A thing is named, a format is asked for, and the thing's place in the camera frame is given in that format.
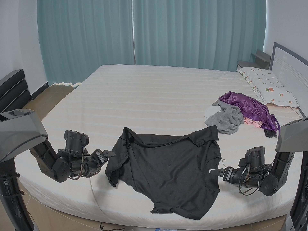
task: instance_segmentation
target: purple satin garment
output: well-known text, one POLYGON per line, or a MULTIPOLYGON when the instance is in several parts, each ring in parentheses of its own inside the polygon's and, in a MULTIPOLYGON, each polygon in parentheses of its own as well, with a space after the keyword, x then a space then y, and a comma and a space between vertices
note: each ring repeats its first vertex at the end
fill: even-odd
POLYGON ((254 121, 262 121, 261 128, 267 130, 280 130, 280 125, 274 115, 269 113, 266 105, 260 103, 254 98, 248 97, 242 93, 235 93, 229 91, 219 98, 220 101, 238 106, 241 109, 244 117, 250 118, 254 121))

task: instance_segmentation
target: curtain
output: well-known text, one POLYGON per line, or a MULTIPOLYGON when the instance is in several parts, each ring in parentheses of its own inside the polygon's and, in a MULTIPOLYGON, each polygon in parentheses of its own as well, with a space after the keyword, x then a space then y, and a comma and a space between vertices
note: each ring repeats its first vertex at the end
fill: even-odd
POLYGON ((236 71, 263 49, 266 0, 133 0, 136 64, 236 71))
POLYGON ((38 0, 48 83, 84 81, 104 64, 134 64, 132 0, 38 0))

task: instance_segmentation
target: wall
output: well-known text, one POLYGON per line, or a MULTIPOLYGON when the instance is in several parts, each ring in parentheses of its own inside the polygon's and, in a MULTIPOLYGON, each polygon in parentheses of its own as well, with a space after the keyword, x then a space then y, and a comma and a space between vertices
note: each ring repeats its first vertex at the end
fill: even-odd
POLYGON ((0 0, 0 79, 22 68, 30 94, 47 82, 36 10, 37 0, 0 0))
POLYGON ((308 60, 308 0, 267 0, 263 51, 272 55, 274 42, 308 60))

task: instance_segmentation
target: pillow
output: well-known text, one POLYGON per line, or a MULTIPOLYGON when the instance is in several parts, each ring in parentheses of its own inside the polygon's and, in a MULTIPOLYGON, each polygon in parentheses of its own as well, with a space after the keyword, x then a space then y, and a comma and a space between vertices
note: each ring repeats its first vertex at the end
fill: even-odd
POLYGON ((261 103, 293 108, 299 106, 295 96, 280 83, 270 69, 242 67, 237 71, 247 80, 261 103))

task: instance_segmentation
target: tiled floor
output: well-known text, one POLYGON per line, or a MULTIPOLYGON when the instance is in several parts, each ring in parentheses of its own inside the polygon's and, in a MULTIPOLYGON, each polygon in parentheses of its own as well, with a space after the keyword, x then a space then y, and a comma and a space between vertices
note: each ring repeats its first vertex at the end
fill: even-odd
MULTIPOLYGON (((41 93, 35 100, 30 101, 25 108, 35 110, 40 119, 43 119, 68 93, 73 91, 72 86, 53 85, 41 93)), ((100 222, 72 216, 50 207, 44 206, 20 184, 25 192, 23 196, 29 213, 34 218, 41 231, 95 231, 100 222)), ((221 229, 221 231, 279 231, 285 216, 266 221, 256 222, 238 227, 221 229)), ((14 231, 7 214, 0 203, 1 230, 14 231)), ((103 223, 104 230, 121 229, 125 226, 103 223)))

